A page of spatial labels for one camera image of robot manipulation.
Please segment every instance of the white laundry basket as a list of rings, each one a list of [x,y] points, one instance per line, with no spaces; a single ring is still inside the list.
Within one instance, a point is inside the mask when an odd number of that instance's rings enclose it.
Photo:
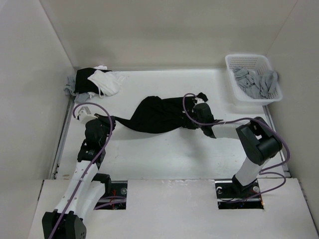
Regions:
[[[233,93],[233,102],[236,105],[259,105],[265,106],[271,102],[281,101],[283,94],[277,83],[276,89],[272,94],[269,94],[268,99],[253,99],[246,95],[239,86],[234,76],[233,68],[235,66],[244,67],[250,71],[254,71],[258,75],[263,75],[268,70],[273,70],[268,59],[263,55],[252,55],[252,54],[233,54],[225,57],[227,71],[229,74],[230,86]]]

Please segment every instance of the white wall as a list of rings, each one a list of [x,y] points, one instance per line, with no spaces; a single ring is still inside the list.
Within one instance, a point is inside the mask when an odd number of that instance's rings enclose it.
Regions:
[[[296,0],[41,0],[75,67],[223,67],[266,54]]]
[[[292,153],[289,168],[305,189],[319,225],[319,1],[299,0],[268,52],[284,93],[271,104],[276,130]]]
[[[47,177],[72,71],[39,0],[0,2],[0,181]]]

